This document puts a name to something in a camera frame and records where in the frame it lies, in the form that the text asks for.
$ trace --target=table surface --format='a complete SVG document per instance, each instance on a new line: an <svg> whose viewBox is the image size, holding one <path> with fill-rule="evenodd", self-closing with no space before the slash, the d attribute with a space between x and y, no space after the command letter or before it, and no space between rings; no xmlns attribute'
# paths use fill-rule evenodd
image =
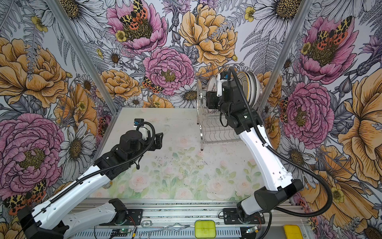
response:
<svg viewBox="0 0 382 239"><path fill-rule="evenodd" d="M123 108L102 154L134 129L134 118L163 132L163 147L144 154L140 169L128 169L90 198L150 198L240 201L264 182L242 141L205 145L200 150L196 109Z"/></svg>

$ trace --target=black joint housing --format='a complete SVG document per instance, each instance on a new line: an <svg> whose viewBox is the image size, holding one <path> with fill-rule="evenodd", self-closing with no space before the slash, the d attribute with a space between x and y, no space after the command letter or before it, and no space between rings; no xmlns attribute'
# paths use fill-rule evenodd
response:
<svg viewBox="0 0 382 239"><path fill-rule="evenodd" d="M29 206L20 209L17 217L27 239L63 239L65 231L69 229L69 226L65 226L62 221L52 230L40 228L41 222L33 219L32 208Z"/></svg>

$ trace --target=black cable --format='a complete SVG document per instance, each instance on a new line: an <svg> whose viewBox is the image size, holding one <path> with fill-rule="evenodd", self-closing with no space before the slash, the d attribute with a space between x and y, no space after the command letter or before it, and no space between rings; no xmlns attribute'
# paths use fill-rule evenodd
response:
<svg viewBox="0 0 382 239"><path fill-rule="evenodd" d="M137 160L137 162L135 162L135 165L137 167L137 170L139 170L141 167L139 166L139 162L141 161L141 159L143 158L143 155Z"/></svg>
<svg viewBox="0 0 382 239"><path fill-rule="evenodd" d="M116 167L120 167L120 166L122 166L122 165L124 165L124 164L130 163L130 162L136 160L137 158L141 157L144 153L146 153L146 152L151 148L152 144L153 144L154 141L155 141L155 128L154 128L154 126L153 126L151 123L149 123L149 122L142 122L142 123L140 123L140 124L137 126L137 130L138 130L140 127L142 127L142 125L148 125L148 126L151 128L151 131L152 131L152 137L150 138L149 144L148 144L148 145L147 145L147 146L146 146L140 153L138 153L136 156L134 156L134 157L133 157L132 159L130 159L130 160L127 160L127 161L125 161L125 162L116 164L116 165L114 165L114 166L110 166L110 167L107 167L107 168L104 168L104 169L95 171L95 172L93 172L93 173L91 173L91 174L88 174L88 175L86 175L86 176L84 176L84 177L82 177L82 178L80 178L80 179L76 179L75 183L73 183L72 185L70 185L70 186L69 186L68 188L66 188L64 191L61 191L61 192L60 192L57 196L55 196L54 198L52 198L52 199L50 200L50 203L49 203L46 207L42 208L36 215L34 215L31 219L29 219L29 221L25 224L25 226L28 225L28 224L29 224L35 217L37 217L38 214L40 214L40 213L42 213L42 212L45 212L46 209L47 209L50 205L52 205L52 203L54 203L54 202L56 202L58 199L62 198L62 197L63 197L65 194L67 194L70 190L72 190L72 189L73 189L74 187L76 187L78 184L81 184L81 183L82 183L83 181L85 181L86 179L88 179L88 178L90 178L90 177L93 177L93 176L95 176L95 175L97 175L97 174L99 174L99 173L107 172L107 171L109 171L110 169L114 169L114 168L116 168ZM115 149L117 148L117 146L118 146L118 145L115 145L115 146L113 147L112 150L115 150ZM25 229L24 227L19 231L19 233L16 235L16 237L17 237L22 231L24 231L24 229Z"/></svg>
<svg viewBox="0 0 382 239"><path fill-rule="evenodd" d="M227 124L224 125L223 122L222 122L222 115L223 115L223 113L220 112L220 116L219 116L220 123L222 124L223 127L227 127L228 126L228 121L227 121Z"/></svg>
<svg viewBox="0 0 382 239"><path fill-rule="evenodd" d="M126 233L125 232L117 232L114 235L112 235L111 237L109 237L109 239L112 239L113 237L116 237L116 236L122 236L122 235L126 235Z"/></svg>
<svg viewBox="0 0 382 239"><path fill-rule="evenodd" d="M221 211L221 212L219 212L219 214L217 215L217 217L219 218L219 219L224 219L224 217L220 217L220 214L222 213L223 211Z"/></svg>
<svg viewBox="0 0 382 239"><path fill-rule="evenodd" d="M270 229L270 224L272 223L272 213L271 213L270 211L269 211L268 213L269 213L268 226L267 226L267 228L265 229L264 234L261 235L261 237L260 237L259 239L263 239L263 238L267 235L267 233L268 233L268 231L269 231L269 229Z"/></svg>
<svg viewBox="0 0 382 239"><path fill-rule="evenodd" d="M233 79L234 79L236 85L238 86L239 92L240 92L241 97L242 97L242 99L243 99L243 101L244 101L245 108L246 108L246 110L248 111L249 118L250 118L250 120L251 120L251 122L252 122L253 128L255 129L255 132L256 132L257 136L259 137L261 143L262 143L265 147L267 147L267 149L268 149L269 151L271 151L274 155L276 155L276 156L279 157L280 159L286 161L286 162L289 163L289 164L292 164L292 165L295 166L296 168L300 169L301 171L303 171L303 172L309 174L310 176L312 176L313 178L317 179L317 181L324 187L324 189L325 189L325 191L326 191L326 193L327 193L327 195L328 195L328 199L327 199L325 205L324 205L322 208L320 208L318 211L314 211L314 212L312 212L312 213L297 213L297 212L294 212L294 211L286 210L286 209L281 208L281 207L278 207L278 206L275 207L275 209L278 210L278 211L281 211L281 212L284 212L284 213L293 215L293 216L300 216L300 217L307 217L307 218L315 217L315 216L321 215L321 214L323 214L324 212L326 212L326 211L330 208L330 206L332 205L332 203L333 203L333 195L332 195L332 191L331 191L331 189L330 189L330 187L329 187L329 184L328 184L328 183L325 181L325 179L323 179L320 175L317 175L317 174L315 174L314 172L311 172L310 170L308 170L308 169L306 169L306 168L304 168L304 167L301 167L300 165L295 164L294 162L290 161L290 160L287 159L286 157L282 156L282 155L279 154L276 150L274 150L274 149L272 148L272 146L270 146L270 145L266 142L266 140L265 140L265 139L263 138L263 136L261 135L259 129L257 128L257 123L256 123L256 121L255 121L255 119L254 119L254 116L253 116L253 113L252 113L251 108L250 108L250 106L249 106L249 103L248 103L248 101L247 101L247 98L245 97L243 88L240 87L241 84L240 84L240 82L239 82L239 79L238 79L238 76L237 76L237 74L236 74L235 68L233 68L233 67L229 67L229 70L231 71L231 73L232 73L232 75L233 75Z"/></svg>
<svg viewBox="0 0 382 239"><path fill-rule="evenodd" d="M95 239L97 239L97 237L96 237L96 226L94 226L94 237L95 237Z"/></svg>

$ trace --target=white plate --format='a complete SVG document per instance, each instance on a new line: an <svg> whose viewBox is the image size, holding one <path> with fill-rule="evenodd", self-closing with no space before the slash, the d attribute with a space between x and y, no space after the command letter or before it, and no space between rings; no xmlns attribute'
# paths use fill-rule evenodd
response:
<svg viewBox="0 0 382 239"><path fill-rule="evenodd" d="M256 98L254 99L253 104L251 105L251 107L252 107L257 103L257 101L261 97L262 88L261 88L259 80L257 79L257 76L255 76L252 72L248 72L248 75L249 75L249 78L251 79L251 81L253 82L253 85L256 86L256 87L252 88L253 94L256 95Z"/></svg>

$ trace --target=mounting plate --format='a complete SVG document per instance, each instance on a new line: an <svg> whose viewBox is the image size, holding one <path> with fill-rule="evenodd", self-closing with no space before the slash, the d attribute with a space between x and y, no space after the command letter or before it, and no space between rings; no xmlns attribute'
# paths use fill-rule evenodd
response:
<svg viewBox="0 0 382 239"><path fill-rule="evenodd" d="M226 225L244 224L239 220L239 216L238 216L235 208L224 208L223 209L223 216L224 216L224 224L226 224ZM255 213L251 217L251 220L245 224L260 224L260 223L265 224L264 215L260 215L260 213Z"/></svg>
<svg viewBox="0 0 382 239"><path fill-rule="evenodd" d="M134 222L135 225L140 225L141 224L141 218L142 218L142 212L143 209L127 209L127 215L130 216ZM123 223L121 226L132 226L134 225L133 222L127 218L126 222ZM100 226L115 226L114 223L102 223Z"/></svg>

